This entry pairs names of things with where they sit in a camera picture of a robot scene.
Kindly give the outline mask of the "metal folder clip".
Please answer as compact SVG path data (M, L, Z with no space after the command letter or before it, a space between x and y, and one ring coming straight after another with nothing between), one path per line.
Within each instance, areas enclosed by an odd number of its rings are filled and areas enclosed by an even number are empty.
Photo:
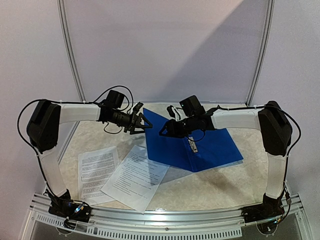
M197 148L197 145L196 145L196 141L194 140L194 138L192 136L188 137L187 138L188 140L188 143L189 143L189 146L190 146L190 149L193 153L198 153L198 148Z

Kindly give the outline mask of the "printed paper sheet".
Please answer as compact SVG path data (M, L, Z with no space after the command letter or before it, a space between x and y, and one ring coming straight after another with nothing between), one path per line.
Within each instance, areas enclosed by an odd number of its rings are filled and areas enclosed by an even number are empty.
M114 199L102 187L119 166L118 151L115 146L84 152L78 155L78 197L87 204L99 205Z
M144 213L169 167L148 159L147 149L135 145L101 191L127 207Z

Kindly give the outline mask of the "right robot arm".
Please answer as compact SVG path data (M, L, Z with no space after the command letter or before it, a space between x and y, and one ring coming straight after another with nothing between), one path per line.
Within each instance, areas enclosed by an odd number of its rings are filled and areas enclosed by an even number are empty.
M196 130L206 133L230 128L260 131L268 157L264 194L268 200L259 206L258 213L262 218L274 214L278 210L275 200L281 198L286 190L289 156L296 145L296 142L292 142L292 124L297 122L273 100L259 106L224 108L217 105L206 110L198 98L192 95L179 104L186 117L168 120L159 131L160 136L182 139Z

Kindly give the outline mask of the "right aluminium frame post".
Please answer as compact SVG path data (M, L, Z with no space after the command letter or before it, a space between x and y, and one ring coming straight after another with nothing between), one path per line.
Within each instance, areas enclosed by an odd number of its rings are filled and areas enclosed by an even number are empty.
M258 58L256 62L256 66L254 69L253 73L253 79L246 97L246 106L250 106L253 102L253 98L257 89L259 77L261 74L265 54L267 51L267 46L268 46L268 40L270 36L270 31L271 31L271 26L272 26L272 19L273 19L273 13L274 13L274 5L275 1L274 0L268 0L267 1L267 8L266 8L266 13L265 13L265 18L264 18L264 23L263 23L263 31L261 35L261 41L260 41L260 46L259 46L259 52L258 52Z

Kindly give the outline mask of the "right printed paper sheet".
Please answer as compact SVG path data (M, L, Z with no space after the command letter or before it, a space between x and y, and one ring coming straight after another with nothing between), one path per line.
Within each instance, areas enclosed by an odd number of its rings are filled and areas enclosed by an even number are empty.
M169 167L148 159L147 149L135 145L101 191L127 207L144 213Z

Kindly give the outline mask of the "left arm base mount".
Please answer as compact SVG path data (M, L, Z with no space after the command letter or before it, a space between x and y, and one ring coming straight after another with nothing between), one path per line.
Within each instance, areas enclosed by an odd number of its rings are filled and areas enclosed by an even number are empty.
M73 221L89 222L92 208L84 201L71 199L69 190L60 197L53 195L49 190L46 190L46 193L51 200L49 214Z

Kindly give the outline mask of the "blue plastic folder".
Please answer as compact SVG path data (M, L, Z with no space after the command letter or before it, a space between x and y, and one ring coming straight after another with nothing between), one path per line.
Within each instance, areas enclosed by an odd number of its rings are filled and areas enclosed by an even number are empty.
M189 138L160 136L167 118L144 108L143 114L153 124L145 130L148 158L190 172L243 163L243 156L227 129L194 131Z

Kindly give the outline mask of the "left printed paper sheet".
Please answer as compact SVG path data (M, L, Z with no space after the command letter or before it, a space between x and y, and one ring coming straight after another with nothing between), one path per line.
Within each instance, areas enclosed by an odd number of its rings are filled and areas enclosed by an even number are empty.
M115 146L84 152L78 155L78 197L87 204L99 205L114 199L102 187L119 166L118 151Z

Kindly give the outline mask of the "aluminium front rail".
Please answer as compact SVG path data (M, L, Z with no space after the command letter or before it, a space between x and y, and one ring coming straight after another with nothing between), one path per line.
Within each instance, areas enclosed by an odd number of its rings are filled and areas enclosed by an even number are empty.
M94 207L89 222L64 227L49 214L50 199L35 194L30 203L24 240L310 240L312 234L298 195L277 226L269 218L247 222L239 208L199 211L134 210Z

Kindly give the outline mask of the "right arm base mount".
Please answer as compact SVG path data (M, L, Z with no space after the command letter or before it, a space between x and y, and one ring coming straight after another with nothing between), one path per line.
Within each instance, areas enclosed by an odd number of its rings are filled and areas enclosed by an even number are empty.
M291 210L291 196L287 191L283 193L288 205L287 211L285 211L282 204L283 194L277 199L264 194L262 203L245 206L240 209L244 222L246 224L257 222L256 227L258 231L265 236L274 234L278 225L284 221Z

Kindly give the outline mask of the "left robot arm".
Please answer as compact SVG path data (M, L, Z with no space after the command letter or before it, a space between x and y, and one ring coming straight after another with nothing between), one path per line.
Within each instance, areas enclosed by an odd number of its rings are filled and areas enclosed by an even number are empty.
M102 101L89 102L53 101L35 99L36 107L26 126L29 137L25 142L35 151L38 165L47 186L47 194L55 202L55 209L63 216L74 213L74 205L69 190L63 181L57 160L57 145L61 124L93 121L112 123L131 135L144 133L152 128L152 123L140 112L142 102L134 104L128 101L126 112L121 109L126 96L110 87L104 91L107 95Z

